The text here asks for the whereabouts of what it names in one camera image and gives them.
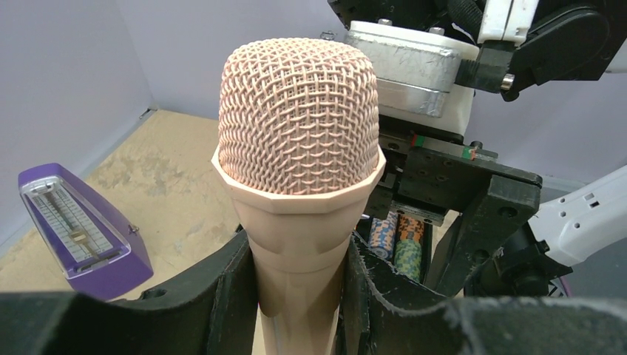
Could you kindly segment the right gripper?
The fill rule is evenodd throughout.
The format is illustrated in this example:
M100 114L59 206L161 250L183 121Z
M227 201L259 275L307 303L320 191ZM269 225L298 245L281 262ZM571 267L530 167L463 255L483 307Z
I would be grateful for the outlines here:
M539 209L542 179L500 164L480 142L387 115L379 117L387 165L364 210L369 217L405 214L441 226L458 216L439 241L424 285L455 296L485 262Z

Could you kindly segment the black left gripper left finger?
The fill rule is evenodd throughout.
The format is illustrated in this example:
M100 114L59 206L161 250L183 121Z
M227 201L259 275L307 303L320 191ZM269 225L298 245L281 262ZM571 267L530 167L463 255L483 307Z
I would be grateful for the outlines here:
M250 354L257 289L247 234L136 300L1 295L3 354Z

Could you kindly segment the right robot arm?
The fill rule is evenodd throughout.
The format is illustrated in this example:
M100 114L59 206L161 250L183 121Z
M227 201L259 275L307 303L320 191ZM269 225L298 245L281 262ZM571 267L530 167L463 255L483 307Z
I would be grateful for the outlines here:
M379 79L387 167L368 237L413 276L419 229L457 218L421 281L546 296L626 237L624 1L331 1Z

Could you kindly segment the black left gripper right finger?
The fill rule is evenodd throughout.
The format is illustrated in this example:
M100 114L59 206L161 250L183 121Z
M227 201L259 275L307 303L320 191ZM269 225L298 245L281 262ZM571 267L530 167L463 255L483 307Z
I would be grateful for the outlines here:
M353 234L342 296L349 354L624 354L624 300L449 298Z

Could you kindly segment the pink plastic microphone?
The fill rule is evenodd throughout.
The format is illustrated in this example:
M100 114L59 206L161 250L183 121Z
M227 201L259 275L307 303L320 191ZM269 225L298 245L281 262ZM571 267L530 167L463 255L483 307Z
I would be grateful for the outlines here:
M350 237L386 160L370 59L337 41L237 48L212 163L254 258L268 354L329 354Z

